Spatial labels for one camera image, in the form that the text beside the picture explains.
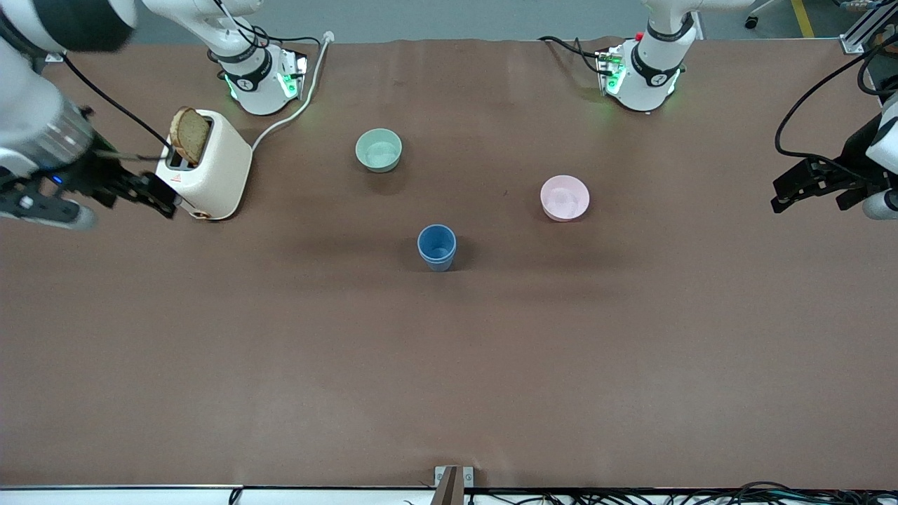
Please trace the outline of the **cream toaster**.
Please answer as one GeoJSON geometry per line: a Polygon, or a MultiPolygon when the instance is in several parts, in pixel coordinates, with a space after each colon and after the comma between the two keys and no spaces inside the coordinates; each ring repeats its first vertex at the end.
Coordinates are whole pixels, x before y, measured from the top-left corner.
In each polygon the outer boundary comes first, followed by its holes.
{"type": "Polygon", "coordinates": [[[171,146],[163,150],[155,175],[180,195],[180,208],[196,220],[228,220],[238,210],[249,180],[253,150],[221,113],[196,109],[211,124],[199,164],[193,166],[171,146]]]}

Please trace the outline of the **brown bread slice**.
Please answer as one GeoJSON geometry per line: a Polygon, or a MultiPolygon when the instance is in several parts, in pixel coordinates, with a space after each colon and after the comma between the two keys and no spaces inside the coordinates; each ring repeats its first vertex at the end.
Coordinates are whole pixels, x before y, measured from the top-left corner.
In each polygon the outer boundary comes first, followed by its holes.
{"type": "Polygon", "coordinates": [[[192,107],[180,107],[171,119],[171,146],[187,163],[196,166],[204,152],[211,124],[192,107]]]}

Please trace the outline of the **black chair caster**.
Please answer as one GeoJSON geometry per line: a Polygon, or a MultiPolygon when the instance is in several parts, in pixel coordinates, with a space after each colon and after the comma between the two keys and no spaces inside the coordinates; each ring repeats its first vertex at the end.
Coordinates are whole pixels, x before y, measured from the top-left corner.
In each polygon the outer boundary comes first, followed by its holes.
{"type": "Polygon", "coordinates": [[[744,22],[745,29],[755,29],[759,22],[759,14],[766,8],[779,3],[780,0],[756,0],[751,5],[751,10],[747,13],[744,22]]]}

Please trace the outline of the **green bowl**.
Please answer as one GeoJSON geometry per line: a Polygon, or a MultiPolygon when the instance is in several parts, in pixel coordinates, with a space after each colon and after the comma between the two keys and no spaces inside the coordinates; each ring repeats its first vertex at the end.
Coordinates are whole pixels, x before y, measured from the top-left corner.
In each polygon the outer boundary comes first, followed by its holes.
{"type": "Polygon", "coordinates": [[[391,129],[370,129],[356,141],[355,154],[356,159],[370,172],[388,173],[400,162],[402,140],[391,129]]]}

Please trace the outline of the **pink bowl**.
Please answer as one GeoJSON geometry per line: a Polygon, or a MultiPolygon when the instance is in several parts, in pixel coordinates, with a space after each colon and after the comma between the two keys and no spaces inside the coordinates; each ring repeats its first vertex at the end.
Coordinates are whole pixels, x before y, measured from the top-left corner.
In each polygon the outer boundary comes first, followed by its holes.
{"type": "Polygon", "coordinates": [[[543,182],[540,199],[543,213],[550,220],[571,222],[586,214],[591,195],[577,177],[556,175],[543,182]]]}

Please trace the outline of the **aluminium frame profile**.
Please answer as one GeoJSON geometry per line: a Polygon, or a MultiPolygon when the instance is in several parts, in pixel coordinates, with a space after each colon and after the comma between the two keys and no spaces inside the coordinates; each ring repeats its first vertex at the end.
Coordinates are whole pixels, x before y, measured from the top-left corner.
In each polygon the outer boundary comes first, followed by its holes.
{"type": "Polygon", "coordinates": [[[843,10],[862,13],[860,19],[839,37],[846,54],[863,53],[867,41],[898,14],[898,0],[843,0],[839,6],[843,10]]]}

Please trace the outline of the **metal table edge bracket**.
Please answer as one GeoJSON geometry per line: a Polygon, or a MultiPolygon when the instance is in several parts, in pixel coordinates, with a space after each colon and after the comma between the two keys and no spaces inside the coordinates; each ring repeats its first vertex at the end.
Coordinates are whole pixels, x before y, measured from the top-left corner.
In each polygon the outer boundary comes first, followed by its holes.
{"type": "Polygon", "coordinates": [[[435,467],[435,487],[430,505],[467,505],[465,496],[475,487],[474,467],[435,467]]]}

